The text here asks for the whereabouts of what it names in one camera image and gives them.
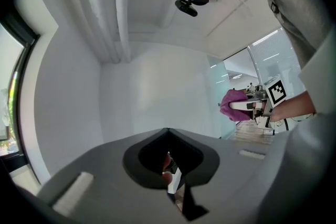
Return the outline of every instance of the linear light fixture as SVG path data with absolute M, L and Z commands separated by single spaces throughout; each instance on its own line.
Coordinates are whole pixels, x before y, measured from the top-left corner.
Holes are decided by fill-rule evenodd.
M 259 43 L 263 42 L 264 40 L 266 40 L 267 38 L 269 38 L 270 36 L 276 34 L 278 32 L 278 30 L 275 30 L 274 32 L 272 32 L 271 34 L 267 35 L 266 37 L 263 37 L 262 39 L 252 43 L 253 46 L 258 45 Z
M 232 79 L 238 79 L 239 77 L 241 77 L 243 74 L 237 75 L 235 77 L 233 77 Z
M 268 57 L 268 58 L 264 59 L 263 61 L 268 60 L 268 59 L 270 59 L 270 58 L 272 58 L 272 57 L 274 57 L 274 56 L 276 56 L 276 55 L 279 55 L 279 54 L 275 54 L 275 55 L 273 55 L 273 56 L 271 56 L 271 57 Z

